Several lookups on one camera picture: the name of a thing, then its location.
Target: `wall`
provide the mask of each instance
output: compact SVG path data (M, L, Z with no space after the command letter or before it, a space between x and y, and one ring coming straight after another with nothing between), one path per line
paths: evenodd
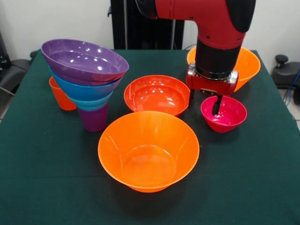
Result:
M113 48L110 0L0 0L0 31L11 59L54 38L73 38Z
M257 0L243 45L257 49L269 71L276 54L300 61L300 0ZM110 0L0 0L0 30L12 59L53 38L76 38L113 48ZM183 47L196 43L197 27L186 22Z
M186 22L183 48L196 43L197 33L196 24ZM300 61L300 0L257 0L243 46L256 49L269 71L280 53Z

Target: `orange bowl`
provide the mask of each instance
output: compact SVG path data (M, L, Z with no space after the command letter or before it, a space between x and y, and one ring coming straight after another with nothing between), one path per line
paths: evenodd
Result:
M124 100L133 112L159 111L174 116L188 107L190 89L180 80L164 75L149 75L132 81Z
M187 54L188 64L195 62L195 57L196 47L191 49ZM252 77L258 74L260 69L261 62L258 57L247 48L241 47L238 60L234 67L234 70L239 72L239 80L235 92L251 80Z
M164 112L125 115L100 137L98 156L114 179L140 192L157 192L180 181L196 165L196 134L182 120Z

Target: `metal pole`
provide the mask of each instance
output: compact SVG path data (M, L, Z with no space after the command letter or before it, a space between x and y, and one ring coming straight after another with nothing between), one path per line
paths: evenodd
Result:
M173 20L173 22L172 22L171 50L174 49L175 26L176 26L176 20Z
M125 28L125 49L128 49L128 28L127 28L127 0L124 0L124 28Z

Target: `stacked bowls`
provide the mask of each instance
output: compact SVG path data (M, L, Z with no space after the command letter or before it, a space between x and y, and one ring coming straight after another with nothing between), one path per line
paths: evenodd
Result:
M76 104L85 129L103 130L108 100L129 70L126 60L109 49L70 39L47 41L42 53L55 81Z

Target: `bowl rim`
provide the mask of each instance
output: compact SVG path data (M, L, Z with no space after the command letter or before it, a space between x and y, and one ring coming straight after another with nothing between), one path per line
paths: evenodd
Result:
M91 44L91 45L95 45L95 46L97 46L97 47L99 47L99 48L105 49L105 50L107 50L107 51L109 51L109 52L112 52L113 54L116 54L116 55L120 56L120 57L124 60L124 62L125 62L125 64L126 64L126 69L125 69L124 71L120 71L120 72L117 72L117 73L103 73L103 72L101 72L101 73L95 73L94 71L88 71L88 70L84 70L84 69L78 69L78 68L70 67L70 66L67 66L67 65L65 65L65 64L62 64L62 63L60 63L60 62L58 62L58 61L55 61L55 60L53 60L52 58L50 58L50 57L48 56L48 54L46 54L46 53L44 52L44 48L45 48L45 45L48 44L49 42L51 42L51 41L59 41L59 40L64 40L64 41L76 41L76 42L85 42L85 43L88 43L88 44ZM129 64L128 64L127 60L124 59L123 56L117 54L116 52L114 52L114 51L111 50L111 49L108 49L108 48L99 46L99 45L97 45L97 44L94 44L94 43L91 43L91 42L88 42L88 41L81 41L81 40L68 39L68 38L51 39L51 40L48 40L48 41L46 41L46 42L44 42L44 43L42 44L41 52L42 52L42 54L43 54L48 60L50 60L51 62L54 62L54 63L56 63L56 64L59 64L60 66L63 66L63 67L67 67L67 68L74 69L74 70L78 70L78 71L85 72L85 73L90 73L90 74L102 74L102 75L112 75L112 74L122 74L122 73L125 73L125 72L127 72L127 71L129 70Z
M190 54L192 53L192 51L194 51L195 49L197 49L197 47L192 48L192 49L189 50L189 52L187 53L187 63L189 62L189 60L188 60L189 55L190 55ZM239 79L238 82L239 82L239 81L247 81L247 80L251 79L252 77L254 77L255 75L257 75L257 74L259 73L259 71L261 70L261 67L262 67L261 61L260 61L260 59L259 59L259 57L258 57L257 55L255 55L252 51L250 51L249 49L247 49L247 48L245 48L245 47L243 47L243 46L241 47L241 49L243 49L243 50L249 52L251 55L255 56L256 59L257 59L257 61L258 61L259 66L257 67L257 71L256 71L255 73L253 73L253 75L252 75L251 77Z
M139 80L142 80L142 79L144 79L145 77L155 77L155 76L167 78L167 79L170 79L170 80L176 80L176 81L180 82L181 84L183 84L183 88L187 89L189 93L191 92L190 88L189 88L184 82L182 82L181 80L179 80L179 79L177 79L177 78L175 78L175 77L172 77L172 76L168 76L168 75L146 75L146 76L138 77L138 78L136 78L135 80L133 80L132 82L130 82L129 85L127 85L127 87L125 88L124 93L123 93L123 98L124 98L125 104L127 105L127 107L128 107L132 112L135 113L135 112L139 112L139 111L134 110L134 108L132 108L132 107L129 105L129 102L130 102L130 101L129 101L129 100L127 101L127 99L125 98L126 92L127 92L128 89L130 88L130 86L132 85L132 83L137 82L137 81L139 81ZM185 103L185 106L183 107L182 110L180 110L180 112L178 112L178 113L176 113L176 114L170 114L170 115L173 115L173 116L181 115L181 114L188 108L188 104L189 104L189 102L187 102L187 104Z
M204 104L204 102L206 102L207 100L209 100L209 99L211 99L211 98L217 98L217 96L211 96L211 97L208 97L207 99L205 99L205 100L201 103L201 106L200 106L202 116L203 116L206 120L208 120L208 121L211 121L211 120L203 113L203 104ZM232 98L232 97L229 97L229 96L223 96L223 98L231 98L231 99L233 99L234 101L236 101L237 103L239 103L239 104L242 106L243 110L245 110L246 116L245 116L245 118L244 118L242 121L240 121L240 122L238 122L238 123L235 123L235 124L223 124L223 123L218 123L218 122L216 122L216 121L214 121L214 123L215 123L215 124L218 124L218 125L221 125L221 126L224 126L224 127L239 126L240 124L242 124L242 123L246 120L246 118L247 118L247 116L248 116L248 112L247 112L246 107L245 107L240 101L236 100L235 98Z
M100 157L100 142L101 140L103 139L103 134L106 132L106 130L113 124L113 123L117 123L121 118L123 117L127 117L127 116L130 116L131 114L148 114L148 113L152 113L152 114L161 114L161 115L165 115L165 116L168 116L168 117L174 117L176 120L180 121L180 123L184 123L185 126L188 126L188 128L192 131L192 136L195 138L196 142L197 142L197 156L195 157L195 161L193 162L191 168L186 172L184 173L184 175L182 175L180 178L176 179L175 181L172 181L168 184L165 184L165 185L161 185L161 186L157 186L157 187L141 187L141 186L136 186L136 185L131 185L131 184L128 184L126 182L123 182L121 181L120 179L116 178L115 176L113 176L109 171L108 169L104 166L103 164L103 161L101 160L101 157ZM126 114L118 119L116 119L114 122L112 122L102 133L100 139L99 139L99 142L98 142L98 158L100 160L100 163L102 165L102 167L104 168L104 170L112 177L114 178L116 181L128 186L128 187L133 187L133 188L136 188L136 189L144 189L144 190L152 190L152 189L161 189L161 188L167 188L177 182L179 182L180 180L184 179L187 175L189 175L189 173L194 169L194 167L196 166L197 162L198 162L198 159L199 159L199 156L200 156L200 144L199 144L199 140L198 140L198 137L197 135L195 134L195 132L193 131L193 129L186 123L184 122L183 120L177 118L176 116L173 116L171 114L168 114L168 113L165 113L165 112L159 112L159 111L139 111L139 112L132 112L132 113L129 113L129 114Z
M80 87L80 88L92 88L92 89L94 89L94 88L100 88L100 87L101 87L101 88L104 88L104 87L108 87L108 86L113 86L116 82L118 82L118 81L120 81L121 79L123 79L123 76L122 76L122 77L120 77L119 79L117 79L117 80L115 80L115 81L113 81L113 82L111 82L111 83L107 83L107 84L103 84L103 85L97 85L97 86L81 85L81 84L72 83L72 82L69 82L69 81L66 81L66 80L62 79L61 77L57 76L57 75L53 72L53 70L51 69L51 67L50 67L49 65L48 65L48 67L49 67L50 73L52 74L53 77L58 78L59 80L61 80L61 81L64 82L64 83L71 84L71 85L74 85L74 86Z

